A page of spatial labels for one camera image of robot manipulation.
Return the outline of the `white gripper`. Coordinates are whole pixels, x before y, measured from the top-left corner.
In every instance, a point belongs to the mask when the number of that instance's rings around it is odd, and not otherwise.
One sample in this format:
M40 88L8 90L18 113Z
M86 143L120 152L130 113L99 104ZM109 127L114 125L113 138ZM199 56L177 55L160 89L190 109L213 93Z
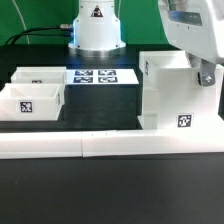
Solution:
M202 58L199 84L214 85L215 64L224 64L224 0L158 0L158 8L168 42Z

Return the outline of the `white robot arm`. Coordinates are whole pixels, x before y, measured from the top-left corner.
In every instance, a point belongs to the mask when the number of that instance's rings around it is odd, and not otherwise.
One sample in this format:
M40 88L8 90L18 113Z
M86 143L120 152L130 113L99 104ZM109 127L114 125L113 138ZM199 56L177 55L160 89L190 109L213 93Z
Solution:
M215 68L224 63L224 0L158 0L166 38L199 64L199 83L215 83ZM114 0L79 0L69 49L86 57L118 54L126 47Z

